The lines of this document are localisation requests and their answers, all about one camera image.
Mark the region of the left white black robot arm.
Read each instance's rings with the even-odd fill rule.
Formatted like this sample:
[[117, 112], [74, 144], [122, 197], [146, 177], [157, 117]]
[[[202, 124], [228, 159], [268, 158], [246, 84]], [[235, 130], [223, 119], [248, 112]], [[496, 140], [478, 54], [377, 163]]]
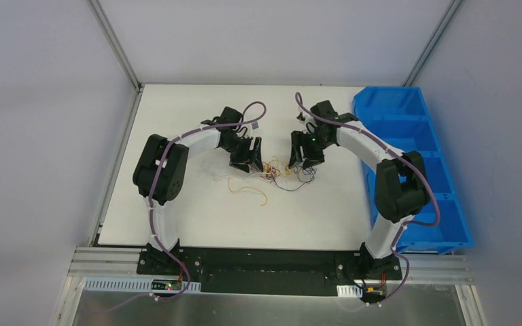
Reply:
[[133, 173], [133, 184], [147, 209], [148, 250], [156, 250], [154, 265], [163, 274], [179, 269], [180, 256], [172, 250], [179, 242], [177, 226], [167, 204], [180, 194], [190, 159], [214, 149], [229, 155], [229, 166], [244, 173], [263, 169], [262, 139], [252, 135], [258, 119], [225, 107], [220, 115], [203, 120], [196, 128], [166, 138], [148, 137]]

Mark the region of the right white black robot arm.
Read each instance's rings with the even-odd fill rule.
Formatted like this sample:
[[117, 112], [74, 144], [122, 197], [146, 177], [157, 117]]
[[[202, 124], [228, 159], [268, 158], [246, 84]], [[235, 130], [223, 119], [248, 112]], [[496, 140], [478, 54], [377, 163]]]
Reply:
[[351, 113], [337, 113], [330, 101], [307, 109], [298, 101], [302, 131], [291, 133], [290, 167], [309, 169], [324, 163], [332, 145], [349, 150], [375, 174], [377, 218], [362, 243], [356, 272], [376, 278], [391, 268], [395, 248], [406, 224], [431, 200], [425, 165], [417, 151], [405, 152], [382, 140]]

